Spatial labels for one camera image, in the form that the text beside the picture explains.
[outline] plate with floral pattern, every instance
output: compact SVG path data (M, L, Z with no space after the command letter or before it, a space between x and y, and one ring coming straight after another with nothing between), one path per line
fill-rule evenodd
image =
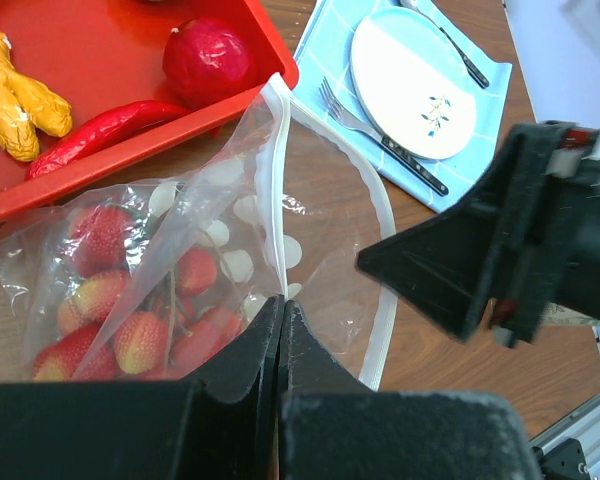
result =
M389 7L365 17L351 44L351 75L376 127L414 155L442 160L469 143L476 124L471 78L423 15Z

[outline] wooden table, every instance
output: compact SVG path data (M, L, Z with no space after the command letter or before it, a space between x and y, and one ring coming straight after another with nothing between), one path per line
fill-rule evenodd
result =
M313 0L263 2L290 49L294 49L313 9ZM499 0L438 0L456 25L497 61L514 65L501 136L517 122L533 121L504 11ZM170 176L209 160L231 128L210 139L202 136L94 187ZM425 220L431 212L387 183L398 230ZM12 317L0 286L0 381L20 377L22 326ZM480 333L462 346L446 338L404 303L398 308L384 389L482 389L508 398L531 435L558 420L600 390L600 358L589 327L546 327L534 346L510 351Z

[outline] strawberry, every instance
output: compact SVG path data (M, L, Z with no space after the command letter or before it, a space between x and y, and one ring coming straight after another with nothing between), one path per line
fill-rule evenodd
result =
M161 365L169 340L169 325L153 312L135 312L113 335L113 351L123 372L134 374Z
M102 323L129 283L129 274L110 270L89 277L73 294L71 302L83 318Z
M218 269L209 252L191 248L178 262L176 290L182 296L200 295L216 281Z
M67 262L82 277L124 264L125 239L131 234L133 218L114 206L81 210L69 224Z
M81 327L42 350L33 362L35 381L67 381L91 347L99 325ZM80 372L78 380L111 380L118 374L118 365L111 348L104 345Z
M162 298L156 300L153 305L152 311L158 317L162 318L165 322L170 321L171 305L168 299L166 300L166 305L165 300L163 300ZM177 325L188 325L193 321L194 318L196 318L195 309L191 302L188 302L187 300L180 297L178 297L178 300L176 302L176 313L177 315L175 317L175 321Z
M174 365L187 374L206 363L242 332L242 320L226 308L214 307L188 328L171 350Z
M134 380L180 380L184 377L184 374L174 367L168 366L163 368L162 365L158 365L151 370L139 373L133 377Z
M91 321L77 311L73 299L67 298L58 307L57 325L62 335L68 335Z

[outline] silver fork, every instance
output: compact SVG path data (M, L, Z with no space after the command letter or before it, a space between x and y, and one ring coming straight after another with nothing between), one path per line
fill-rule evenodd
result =
M383 132L379 132L371 125L364 123L353 113L347 110L340 100L336 97L329 82L325 78L322 80L320 85L320 94L324 103L327 105L327 111L329 115L349 130L355 130L364 133L371 139L375 140L378 144L384 147L389 153L391 153L404 167L406 167L411 173L413 173L418 179L424 182L425 185L430 187L438 195L444 197L449 193L447 186L442 183L438 178L432 175L424 166L418 162L408 150L401 147L395 140Z

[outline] plastic bag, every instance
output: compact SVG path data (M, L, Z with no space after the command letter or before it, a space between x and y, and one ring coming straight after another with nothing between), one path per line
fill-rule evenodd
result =
M108 222L122 234L98 233ZM26 372L39 379L179 378L284 294L377 387L396 298L355 272L355 256L394 232L375 171L276 75L201 169L9 222L0 278L26 322Z

